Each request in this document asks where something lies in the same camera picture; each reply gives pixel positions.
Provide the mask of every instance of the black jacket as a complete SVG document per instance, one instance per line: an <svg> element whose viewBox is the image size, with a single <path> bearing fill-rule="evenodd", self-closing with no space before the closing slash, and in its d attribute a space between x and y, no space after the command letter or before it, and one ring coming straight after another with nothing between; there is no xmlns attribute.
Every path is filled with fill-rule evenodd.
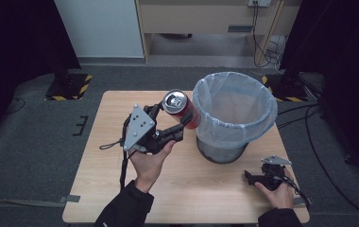
<svg viewBox="0 0 359 227"><path fill-rule="evenodd" d="M102 211L94 227L142 227L154 197L131 181ZM259 217L259 227L302 226L293 209L272 209Z"/></svg>

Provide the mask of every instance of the desk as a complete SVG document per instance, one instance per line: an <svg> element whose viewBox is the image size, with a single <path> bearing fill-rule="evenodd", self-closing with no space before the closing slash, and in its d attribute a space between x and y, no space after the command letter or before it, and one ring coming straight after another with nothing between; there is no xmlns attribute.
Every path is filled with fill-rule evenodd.
<svg viewBox="0 0 359 227"><path fill-rule="evenodd" d="M100 150L99 146L121 137L123 122L135 103L153 105L165 94L165 91L113 91L103 95L71 189L71 195L80 196L80 200L67 202L62 216L65 222L94 222L119 193L122 148ZM162 130L177 124L165 112L158 115L157 121L158 129ZM257 188L248 185L243 172L247 169L261 174L260 160L271 154L288 158L277 127L249 143L238 160L226 165L206 160L197 149L196 132L185 130L183 141L174 146L160 178L150 190L155 200L146 223L257 223L257 218L270 206ZM135 177L129 162L126 183ZM301 222L309 220L304 205L295 211Z"/></svg>
<svg viewBox="0 0 359 227"><path fill-rule="evenodd" d="M267 8L258 8L255 35L257 44L267 49L272 35L288 35L297 17L301 0L272 0ZM254 7L248 0L135 0L148 61L153 34L227 34L231 26L243 26L252 51ZM256 60L263 59L256 51Z"/></svg>

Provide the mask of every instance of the trash can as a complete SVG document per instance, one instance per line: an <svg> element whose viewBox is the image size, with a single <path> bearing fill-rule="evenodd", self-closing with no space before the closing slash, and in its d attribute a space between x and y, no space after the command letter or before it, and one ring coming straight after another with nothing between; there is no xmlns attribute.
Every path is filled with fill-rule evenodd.
<svg viewBox="0 0 359 227"><path fill-rule="evenodd" d="M277 118L277 101L258 80L236 72L210 74L197 82L192 102L201 115L197 147L209 161L237 160L249 142Z"/></svg>

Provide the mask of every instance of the gray carpet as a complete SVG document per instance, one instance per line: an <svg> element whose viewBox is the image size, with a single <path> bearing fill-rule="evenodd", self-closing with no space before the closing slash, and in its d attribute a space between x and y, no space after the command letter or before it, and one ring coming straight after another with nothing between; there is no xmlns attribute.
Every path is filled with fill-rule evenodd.
<svg viewBox="0 0 359 227"><path fill-rule="evenodd" d="M85 96L70 101L44 100L52 75L23 83L0 121L0 200L57 201L70 193L104 92L193 90L199 79L220 71L236 71L256 79L273 73L270 69L88 66L82 72L94 77ZM309 102L279 102L279 112L313 103L311 97ZM281 114L277 124L304 117L305 111ZM81 136L74 136L80 130L77 124L83 122L82 116L89 117L87 124ZM321 162L340 190L359 206L359 166L344 163L345 153L320 113L308 122ZM280 134L301 190L315 200L311 219L304 226L359 226L359 212L339 195L318 164L304 121L280 129ZM62 211L0 205L0 226L67 226L61 219Z"/></svg>

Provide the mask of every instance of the soda can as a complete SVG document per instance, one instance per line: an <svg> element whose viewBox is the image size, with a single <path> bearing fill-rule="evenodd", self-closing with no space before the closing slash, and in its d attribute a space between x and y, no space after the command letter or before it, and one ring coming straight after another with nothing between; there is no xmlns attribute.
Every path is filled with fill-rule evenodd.
<svg viewBox="0 0 359 227"><path fill-rule="evenodd" d="M200 124L199 111L191 99L181 90L169 91L162 99L162 108L178 122L187 112L192 112L192 120L185 126L188 130L193 130Z"/></svg>

